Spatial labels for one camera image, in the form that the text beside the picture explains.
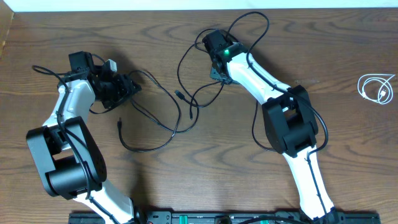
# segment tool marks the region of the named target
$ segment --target coiled white cable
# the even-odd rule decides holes
[[[392,97],[394,96],[394,92],[392,91],[392,86],[389,83],[389,80],[394,77],[394,74],[367,74],[367,75],[363,75],[361,76],[361,78],[359,78],[358,80],[358,93],[360,95],[363,96],[363,98],[373,101],[375,103],[379,103],[381,105],[385,105],[390,103],[390,101],[392,100]],[[365,82],[362,84],[362,91],[359,90],[359,84],[361,83],[361,79],[363,77],[369,77],[365,80]],[[377,93],[377,99],[372,99],[370,97],[368,97],[365,93],[365,86],[368,83],[371,82],[379,82],[381,83],[380,89]]]

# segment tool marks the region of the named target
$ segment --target wooden tabletop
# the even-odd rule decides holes
[[[0,223],[66,223],[70,212],[87,207],[44,191],[25,141],[40,127],[58,98],[57,79],[31,70],[41,65],[70,69],[68,54],[96,53],[118,63],[120,72],[146,69],[170,92],[181,90],[176,69],[203,29],[228,26],[246,11],[146,11],[18,13],[0,60]],[[302,85],[330,132],[318,154],[321,173],[335,206],[378,212],[383,223],[398,219],[398,100],[378,105],[357,92],[367,73],[398,73],[398,9],[263,10],[271,20],[255,59],[290,86]],[[232,33],[250,45],[266,24],[258,16],[238,22]],[[212,82],[211,62],[193,50],[181,77],[193,93]],[[177,109],[148,79],[135,76],[142,91],[134,98],[173,126]],[[397,78],[391,80],[397,93]],[[220,86],[198,94],[206,102]],[[192,122],[180,101],[182,123]],[[112,112],[90,114],[88,127],[105,158],[108,179],[138,205],[175,211],[274,211],[299,209],[290,169],[278,153],[252,139],[254,98],[239,85],[226,86],[200,111],[197,125],[165,148],[127,151],[116,122],[123,119],[130,145],[159,146],[170,136],[129,103]],[[94,110],[101,111],[101,103]],[[255,132],[267,142],[261,116]],[[317,136],[323,141],[323,133]]]

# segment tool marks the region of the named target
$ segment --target cable plug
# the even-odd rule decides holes
[[[122,129],[122,118],[119,118],[119,121],[118,121],[118,129],[119,129],[119,130]]]
[[[180,91],[175,90],[174,93],[180,98],[180,100],[184,100],[185,99],[184,94],[182,94]]]

